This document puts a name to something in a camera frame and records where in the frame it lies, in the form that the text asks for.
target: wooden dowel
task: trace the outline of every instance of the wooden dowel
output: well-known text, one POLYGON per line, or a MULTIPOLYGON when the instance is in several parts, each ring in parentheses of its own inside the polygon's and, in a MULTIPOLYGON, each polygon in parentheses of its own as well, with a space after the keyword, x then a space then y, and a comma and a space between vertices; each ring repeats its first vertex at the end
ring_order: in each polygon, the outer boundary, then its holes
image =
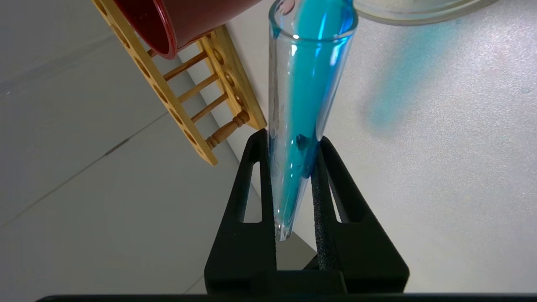
POLYGON ((250 116, 246 111, 243 110, 239 112, 237 116, 233 118, 232 121, 223 125, 220 129, 216 130, 213 135, 207 138, 206 142, 209 145, 209 148, 212 150, 218 144, 225 141, 226 138, 228 138, 233 133, 233 131, 246 124, 249 120, 250 116))
POLYGON ((169 81, 174 76, 176 76, 176 75, 182 73, 183 71, 191 68, 196 63, 200 62, 201 60, 205 59, 206 57, 207 57, 207 53, 204 52, 204 51, 199 53, 199 54, 197 54, 196 56, 194 56, 190 60, 188 60, 188 61, 184 62, 183 64, 181 64, 179 67, 173 68, 171 71, 169 71, 167 74, 165 74, 164 79, 166 81, 169 81))
POLYGON ((192 122, 193 123, 197 122, 204 115, 211 112, 212 109, 215 109, 216 106, 222 104, 226 99, 228 99, 228 95, 226 93, 222 94, 219 98, 217 98, 212 103, 207 105, 207 107, 203 108, 200 112, 196 113, 196 115, 192 117, 192 122))
POLYGON ((180 95, 177 100, 180 103, 184 103, 189 98, 195 96, 197 93, 199 93, 203 88, 209 86, 212 82, 218 80, 217 74, 212 74, 210 77, 206 78, 205 80, 201 81, 198 85, 194 86, 191 90, 185 92, 184 94, 180 95))
POLYGON ((150 56, 150 57, 155 57, 157 55, 157 52, 154 51, 152 48, 150 48, 148 51, 147 51, 147 54, 150 56))

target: white wall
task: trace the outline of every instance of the white wall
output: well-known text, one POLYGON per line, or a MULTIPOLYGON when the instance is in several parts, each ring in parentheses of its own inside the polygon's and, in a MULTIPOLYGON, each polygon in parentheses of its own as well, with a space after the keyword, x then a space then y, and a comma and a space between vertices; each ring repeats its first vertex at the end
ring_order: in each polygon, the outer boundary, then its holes
POLYGON ((199 158, 90 1, 9 2, 0 28, 0 300, 185 292, 231 191, 229 146, 199 158))

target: wooden test tube rack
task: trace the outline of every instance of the wooden test tube rack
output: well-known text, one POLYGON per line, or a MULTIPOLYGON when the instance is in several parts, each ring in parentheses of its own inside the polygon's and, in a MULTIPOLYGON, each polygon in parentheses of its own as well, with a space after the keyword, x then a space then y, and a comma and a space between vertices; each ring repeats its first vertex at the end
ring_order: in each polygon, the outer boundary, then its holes
POLYGON ((256 130, 266 127, 265 117, 225 26, 220 26, 197 40, 195 43, 200 53, 163 75, 152 60, 156 53, 152 49, 146 51, 143 48, 114 1, 93 0, 93 3, 202 159, 213 166, 216 165, 218 160, 213 154, 213 148, 242 125, 246 124, 256 130), (205 61, 212 75, 177 97, 170 89, 168 81, 201 61, 205 61), (182 103, 213 82, 218 84, 222 95, 189 117, 182 103), (204 139, 195 122, 223 102, 227 103, 233 119, 204 139))

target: white surface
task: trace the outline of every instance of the white surface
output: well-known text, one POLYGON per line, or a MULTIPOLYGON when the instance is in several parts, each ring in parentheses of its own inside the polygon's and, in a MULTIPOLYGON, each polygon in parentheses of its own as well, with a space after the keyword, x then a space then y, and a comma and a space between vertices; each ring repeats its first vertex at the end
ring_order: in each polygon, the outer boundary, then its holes
MULTIPOLYGON (((228 24, 265 115, 271 3, 228 24)), ((407 291, 537 289, 535 15, 517 0, 438 25, 360 20, 325 135, 409 265, 407 291)), ((306 192, 295 231, 314 247, 306 192)))
POLYGON ((115 37, 74 61, 0 95, 0 225, 165 112, 115 37))
POLYGON ((205 287, 205 279, 203 276, 188 289, 186 294, 207 294, 207 289, 205 287))
POLYGON ((203 274, 237 170, 229 147, 215 152, 211 167, 166 114, 0 228, 0 300, 185 292, 203 274))
POLYGON ((0 87, 81 46, 113 35, 91 1, 3 3, 0 10, 0 87))

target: white countertop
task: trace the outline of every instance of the white countertop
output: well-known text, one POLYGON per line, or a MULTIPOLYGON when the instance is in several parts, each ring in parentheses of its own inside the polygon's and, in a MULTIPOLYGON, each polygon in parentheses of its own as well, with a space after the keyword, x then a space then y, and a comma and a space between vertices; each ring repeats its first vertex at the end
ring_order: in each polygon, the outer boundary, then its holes
MULTIPOLYGON (((271 3, 228 23, 265 116, 271 3)), ((535 16, 516 0, 437 25, 360 20, 324 134, 410 267, 407 291, 537 288, 535 16)), ((229 140, 239 158, 251 133, 229 140)), ((295 231, 315 246, 309 188, 295 231)))

